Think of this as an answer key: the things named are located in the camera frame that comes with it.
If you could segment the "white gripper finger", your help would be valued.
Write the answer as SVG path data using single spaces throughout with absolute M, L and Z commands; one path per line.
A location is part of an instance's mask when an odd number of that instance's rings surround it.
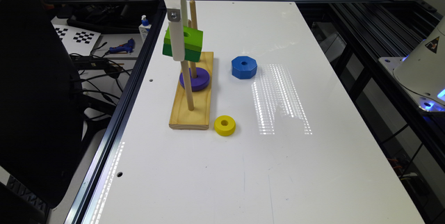
M 181 21 L 183 26 L 188 27 L 188 5 L 187 0 L 181 0 Z
M 185 59 L 184 25 L 181 16 L 181 0 L 165 0 L 169 21 L 170 44 L 175 61 Z

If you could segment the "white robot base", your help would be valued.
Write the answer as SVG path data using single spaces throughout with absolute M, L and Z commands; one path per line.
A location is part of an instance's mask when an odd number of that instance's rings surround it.
M 444 20 L 406 57 L 379 62 L 421 110 L 444 112 Z

